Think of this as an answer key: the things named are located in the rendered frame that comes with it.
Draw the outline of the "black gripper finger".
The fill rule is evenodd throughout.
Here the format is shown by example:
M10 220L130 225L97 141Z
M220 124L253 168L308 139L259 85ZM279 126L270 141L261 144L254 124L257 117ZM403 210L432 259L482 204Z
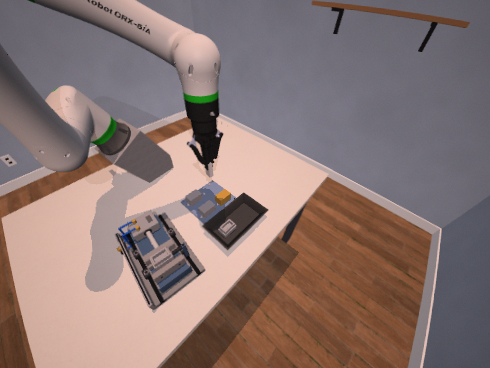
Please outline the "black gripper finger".
M202 155L200 154L198 148L197 148L197 144L196 144L196 141L194 140L194 138L190 141L190 142L187 142L187 145L193 150L195 156L197 157L198 161L202 164L202 165L205 165L205 169L206 169L206 174L211 178L212 177L212 173L211 173L211 164L210 164L210 160L209 160L209 154L208 154L208 143L207 143L207 138L206 137L203 137L203 145L200 145L201 147L201 152L202 152Z
M209 136L210 144L208 144L208 154L209 154L209 160L210 160L210 164L211 164L212 177L214 176L213 175L213 163L215 162L213 160L217 159L219 147L220 147L220 142L221 142L223 135L224 135L224 133L222 133L221 131L218 130L215 138L214 138L213 134L210 134L210 136ZM215 152L215 154L214 154L214 152Z

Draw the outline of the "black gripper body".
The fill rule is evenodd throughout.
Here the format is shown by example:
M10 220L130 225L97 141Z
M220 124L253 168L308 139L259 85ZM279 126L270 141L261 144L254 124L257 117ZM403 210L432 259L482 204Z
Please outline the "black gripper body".
M210 144L210 134L214 135L214 138L218 132L217 130L217 118L210 122L195 122L191 120L193 135L192 138L200 145L203 145L203 137L207 138L207 143ZM200 133L200 134L198 134ZM195 137L194 137L195 135Z

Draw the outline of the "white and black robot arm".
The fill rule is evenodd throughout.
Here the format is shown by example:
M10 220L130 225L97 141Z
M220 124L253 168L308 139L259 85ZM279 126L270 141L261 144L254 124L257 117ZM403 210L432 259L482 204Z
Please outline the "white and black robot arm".
M205 35L136 0L28 1L109 31L168 62L180 77L187 117L209 122L219 116L221 58ZM88 158L90 141L102 153L115 155L131 136L126 124L72 86L61 86L44 100L1 44L0 123L41 165L56 172L80 168Z

